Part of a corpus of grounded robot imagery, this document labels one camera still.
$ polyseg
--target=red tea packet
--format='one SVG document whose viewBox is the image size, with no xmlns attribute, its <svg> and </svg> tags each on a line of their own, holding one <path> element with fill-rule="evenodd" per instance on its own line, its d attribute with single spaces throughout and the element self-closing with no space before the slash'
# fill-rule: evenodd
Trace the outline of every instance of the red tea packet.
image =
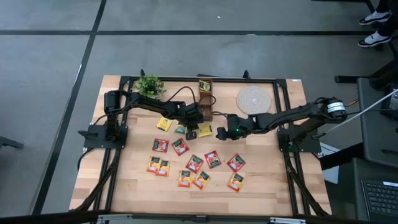
<svg viewBox="0 0 398 224">
<path fill-rule="evenodd" d="M 228 162 L 227 165 L 234 171 L 237 172 L 244 166 L 246 162 L 242 159 L 238 153 L 236 153 Z"/>
<path fill-rule="evenodd" d="M 210 169 L 221 165 L 221 159 L 218 157 L 218 154 L 216 151 L 209 152 L 208 154 L 205 154 L 205 158 L 206 158 L 207 164 L 209 165 Z"/>
<path fill-rule="evenodd" d="M 156 152 L 167 152 L 168 146 L 169 146 L 168 140 L 155 139 L 154 146 L 152 147 L 152 150 L 156 151 Z"/>
<path fill-rule="evenodd" d="M 182 138 L 173 142 L 173 148 L 178 156 L 181 156 L 184 152 L 189 150 L 189 147 Z"/>
<path fill-rule="evenodd" d="M 200 159 L 199 157 L 192 155 L 191 159 L 188 161 L 187 165 L 185 166 L 188 170 L 198 173 L 200 167 L 203 165 L 203 159 Z"/>
</svg>

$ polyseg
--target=potted plant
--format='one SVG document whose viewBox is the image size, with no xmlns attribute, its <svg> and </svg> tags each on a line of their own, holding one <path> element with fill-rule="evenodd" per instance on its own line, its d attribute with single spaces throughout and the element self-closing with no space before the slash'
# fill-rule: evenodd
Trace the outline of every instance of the potted plant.
<svg viewBox="0 0 398 224">
<path fill-rule="evenodd" d="M 158 98 L 166 92 L 163 90 L 164 83 L 154 75 L 141 75 L 137 82 L 136 88 L 139 94 L 147 96 L 152 99 Z"/>
</svg>

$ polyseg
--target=wooden table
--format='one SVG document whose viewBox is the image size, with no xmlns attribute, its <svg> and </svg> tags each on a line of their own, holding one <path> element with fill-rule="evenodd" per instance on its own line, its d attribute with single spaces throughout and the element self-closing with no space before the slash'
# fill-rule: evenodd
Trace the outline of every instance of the wooden table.
<svg viewBox="0 0 398 224">
<path fill-rule="evenodd" d="M 93 121 L 104 114 L 104 93 L 117 90 L 119 80 L 120 76 L 117 75 L 104 76 Z M 196 82 L 165 82 L 167 92 L 164 98 L 169 98 L 181 86 L 185 85 L 192 87 L 195 96 L 199 96 L 198 83 Z M 213 111 L 245 116 L 238 109 L 235 97 L 242 88 L 249 85 L 256 85 L 269 94 L 273 102 L 269 112 L 276 113 L 272 85 L 248 83 L 213 83 L 213 94 L 217 98 Z M 287 80 L 287 86 L 291 107 L 295 108 L 305 104 L 301 81 Z M 279 90 L 279 93 L 284 110 L 282 90 Z M 173 100 L 185 101 L 187 104 L 193 101 L 189 90 L 181 91 Z M 169 145 L 166 154 L 151 150 L 155 138 L 168 139 L 173 142 L 183 137 L 181 134 L 174 133 L 176 121 L 173 122 L 168 132 L 157 129 L 155 126 L 160 117 L 160 114 L 139 108 L 129 111 L 127 119 L 129 133 L 126 147 L 121 153 L 111 207 L 112 212 L 292 215 L 284 159 L 279 151 L 275 130 L 267 134 L 253 134 L 246 139 L 237 141 L 220 141 L 215 138 L 216 128 L 226 127 L 226 119 L 223 116 L 214 116 L 211 127 L 215 133 L 212 136 L 188 141 L 190 150 L 178 157 L 171 145 Z M 210 169 L 207 164 L 202 166 L 202 169 L 211 177 L 208 186 L 203 191 L 194 185 L 190 189 L 177 187 L 178 172 L 182 169 L 186 170 L 185 165 L 191 155 L 195 154 L 204 159 L 204 154 L 213 150 L 217 150 L 223 164 L 214 169 Z M 226 165 L 226 161 L 235 153 L 241 155 L 247 163 L 238 172 L 246 178 L 246 183 L 240 193 L 236 193 L 226 186 L 232 174 L 232 170 Z M 104 149 L 95 149 L 82 160 L 70 208 L 79 206 L 97 184 L 103 156 Z M 159 156 L 170 161 L 170 175 L 168 177 L 156 176 L 146 172 L 150 156 Z M 322 208 L 331 213 L 322 169 L 318 160 L 310 153 L 301 153 L 301 160 L 306 186 Z M 298 208 L 302 213 L 300 191 L 297 186 L 295 189 Z M 105 186 L 100 208 L 104 208 L 107 192 L 108 187 Z"/>
</svg>

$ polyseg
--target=small wooden box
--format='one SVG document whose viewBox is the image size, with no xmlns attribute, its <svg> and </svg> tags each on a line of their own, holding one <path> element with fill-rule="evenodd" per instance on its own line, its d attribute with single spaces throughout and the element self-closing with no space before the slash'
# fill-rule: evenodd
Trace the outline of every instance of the small wooden box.
<svg viewBox="0 0 398 224">
<path fill-rule="evenodd" d="M 212 103 L 214 103 L 214 99 L 212 97 L 210 97 L 213 94 L 213 80 L 210 78 L 209 79 L 201 78 L 200 80 L 210 84 L 209 92 L 202 91 L 199 89 L 199 99 L 202 99 L 200 104 L 202 106 L 204 106 L 203 120 L 204 121 L 213 121 L 213 115 L 211 114 L 213 112 L 213 106 L 207 106 L 207 105 L 211 105 Z"/>
</svg>

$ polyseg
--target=sneaker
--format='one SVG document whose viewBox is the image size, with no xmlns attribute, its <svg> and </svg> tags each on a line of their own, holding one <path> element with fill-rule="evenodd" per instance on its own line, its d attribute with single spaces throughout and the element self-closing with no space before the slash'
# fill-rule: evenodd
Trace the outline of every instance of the sneaker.
<svg viewBox="0 0 398 224">
<path fill-rule="evenodd" d="M 388 18 L 390 18 L 390 16 L 391 16 L 390 12 L 376 12 L 376 11 L 374 11 L 374 13 L 366 16 L 365 19 L 361 19 L 359 21 L 359 24 L 361 26 L 365 26 L 365 25 L 373 24 L 375 22 L 386 22 L 388 20 Z"/>
<path fill-rule="evenodd" d="M 360 47 L 374 47 L 379 44 L 384 44 L 390 42 L 391 36 L 383 37 L 377 31 L 370 35 L 369 37 L 365 38 L 364 40 L 360 40 L 358 42 L 358 46 Z"/>
</svg>

